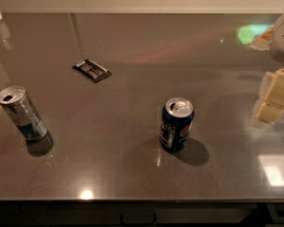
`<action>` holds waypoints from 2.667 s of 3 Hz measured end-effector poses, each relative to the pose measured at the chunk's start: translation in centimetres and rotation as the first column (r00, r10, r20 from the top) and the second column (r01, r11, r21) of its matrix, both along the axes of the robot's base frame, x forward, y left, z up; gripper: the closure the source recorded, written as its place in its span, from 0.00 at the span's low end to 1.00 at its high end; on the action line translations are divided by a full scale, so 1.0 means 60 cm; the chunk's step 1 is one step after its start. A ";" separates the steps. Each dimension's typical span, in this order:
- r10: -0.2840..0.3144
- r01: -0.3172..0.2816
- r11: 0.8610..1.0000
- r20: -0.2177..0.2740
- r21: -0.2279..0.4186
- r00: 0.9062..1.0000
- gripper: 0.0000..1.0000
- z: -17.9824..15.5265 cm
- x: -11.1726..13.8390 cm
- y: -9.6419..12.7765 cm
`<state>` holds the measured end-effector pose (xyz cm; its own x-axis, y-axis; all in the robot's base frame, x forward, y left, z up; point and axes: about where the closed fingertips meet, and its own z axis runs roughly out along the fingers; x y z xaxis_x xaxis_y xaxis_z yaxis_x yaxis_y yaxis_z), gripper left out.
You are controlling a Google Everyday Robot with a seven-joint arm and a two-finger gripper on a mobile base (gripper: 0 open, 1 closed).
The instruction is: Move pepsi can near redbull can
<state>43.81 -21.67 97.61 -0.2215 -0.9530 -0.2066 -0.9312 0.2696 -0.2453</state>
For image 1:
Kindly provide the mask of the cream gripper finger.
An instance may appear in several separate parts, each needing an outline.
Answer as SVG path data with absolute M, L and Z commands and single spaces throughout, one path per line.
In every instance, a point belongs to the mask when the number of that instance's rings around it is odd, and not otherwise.
M 264 97 L 269 107 L 262 114 L 262 119 L 270 124 L 274 124 L 284 113 L 284 68 L 273 73 L 271 85 Z
M 254 106 L 252 116 L 252 125 L 255 128 L 266 128 L 270 125 L 269 122 L 262 119 L 262 114 L 269 107 L 264 97 L 266 96 L 266 93 L 269 90 L 273 75 L 273 72 L 266 71 L 260 83 L 260 87 L 258 90 L 258 99 Z

